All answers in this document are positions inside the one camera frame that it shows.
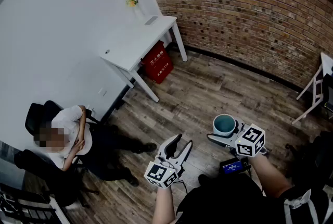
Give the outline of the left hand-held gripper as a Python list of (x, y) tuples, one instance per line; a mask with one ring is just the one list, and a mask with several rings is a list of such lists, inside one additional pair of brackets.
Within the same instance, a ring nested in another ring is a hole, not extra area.
[(184, 172), (185, 162), (192, 149), (193, 142), (189, 141), (179, 154), (174, 157), (177, 144), (182, 134), (175, 135), (161, 144), (154, 161), (151, 161), (145, 171), (145, 179), (152, 185), (167, 189), (178, 180)]

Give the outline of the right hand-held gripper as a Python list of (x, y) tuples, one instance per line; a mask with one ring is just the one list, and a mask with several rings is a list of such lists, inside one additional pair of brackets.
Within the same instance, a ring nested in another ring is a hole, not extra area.
[(235, 119), (237, 136), (225, 138), (217, 134), (207, 134), (209, 141), (222, 147), (231, 147), (233, 155), (255, 157), (265, 145), (265, 131), (255, 124), (245, 124), (242, 119)]

